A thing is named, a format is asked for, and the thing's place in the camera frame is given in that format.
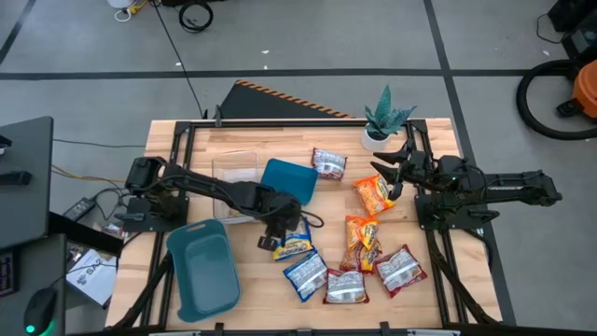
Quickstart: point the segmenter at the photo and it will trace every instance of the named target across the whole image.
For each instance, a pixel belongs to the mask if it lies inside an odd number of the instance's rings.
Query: blue snack bag
[[[307,257],[284,270],[284,276],[306,302],[313,293],[327,282],[327,266],[314,249]]]
[[[271,253],[273,259],[276,261],[288,259],[299,255],[301,253],[313,251],[315,247],[311,242],[311,232],[309,230],[309,222],[306,217],[303,217],[297,226],[296,231],[286,231],[285,246],[282,247],[281,241],[277,240],[278,245]]]

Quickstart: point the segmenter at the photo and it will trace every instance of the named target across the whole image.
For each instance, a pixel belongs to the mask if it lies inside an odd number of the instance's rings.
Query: vacuum hose
[[[546,125],[539,122],[529,110],[529,105],[526,100],[526,93],[529,90],[531,81],[537,76],[546,74],[553,70],[570,70],[575,67],[582,67],[584,63],[573,60],[559,60],[549,61],[547,63],[539,64],[522,78],[521,84],[519,84],[516,90],[516,107],[519,109],[522,121],[526,123],[530,128],[535,130],[537,133],[543,134],[546,137],[558,140],[583,140],[597,137],[597,128],[593,128],[586,131],[579,132],[562,132],[550,129]]]

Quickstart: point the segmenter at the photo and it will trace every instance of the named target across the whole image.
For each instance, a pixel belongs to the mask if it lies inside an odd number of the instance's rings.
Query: wooden table
[[[449,119],[427,119],[434,156],[458,155],[458,146]],[[168,158],[173,141],[174,120],[155,120],[147,138],[146,156]],[[268,159],[277,158],[310,166],[312,149],[319,147],[348,156],[346,173],[341,182],[318,180],[315,193],[306,210],[321,216],[326,225],[312,230],[312,239],[328,267],[338,268],[345,251],[345,215],[364,215],[352,183],[376,172],[369,162],[375,160],[363,149],[360,127],[268,127],[199,129],[195,134],[190,169],[211,175],[212,158],[233,150],[255,151],[259,169],[263,172]],[[183,135],[179,160],[183,158]],[[398,150],[406,135],[393,136],[389,150]],[[260,223],[228,226],[229,238],[241,282],[241,299],[237,306],[223,315],[188,324],[178,319],[180,299],[174,281],[168,314],[168,329],[214,329],[216,322],[225,329],[377,329],[381,321],[391,328],[441,327],[437,299],[424,233],[419,229],[413,197],[416,191],[406,185],[396,206],[378,216],[382,222],[379,239],[384,253],[392,253],[403,244],[420,261],[429,278],[403,289],[390,299],[380,280],[366,275],[369,304],[322,304],[326,290],[321,288],[306,303],[301,303],[292,286],[283,276],[283,269],[295,262],[274,262],[271,253],[257,248],[257,238],[265,226]],[[190,207],[188,223],[213,216],[212,200],[188,195]],[[122,253],[117,284],[106,325],[120,320],[146,283],[154,233],[144,233],[127,245]],[[493,280],[481,242],[461,231],[451,235],[458,271],[464,285],[486,312],[500,319]],[[450,285],[444,281],[451,320],[456,321]],[[161,299],[161,285],[154,295],[154,309],[150,323],[157,323]]]

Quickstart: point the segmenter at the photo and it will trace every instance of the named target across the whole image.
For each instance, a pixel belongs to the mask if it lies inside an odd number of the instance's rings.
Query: computer mouse
[[[46,331],[54,316],[55,304],[56,290],[52,287],[37,290],[29,299],[23,319],[28,335],[39,336]]]

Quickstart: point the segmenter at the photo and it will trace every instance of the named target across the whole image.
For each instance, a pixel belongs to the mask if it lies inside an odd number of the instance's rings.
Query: blue plastic container
[[[317,171],[294,163],[270,159],[265,166],[261,183],[276,191],[287,192],[306,205],[313,196]]]
[[[207,219],[179,228],[166,246],[174,259],[181,320],[196,322],[236,305],[241,287],[222,223]]]

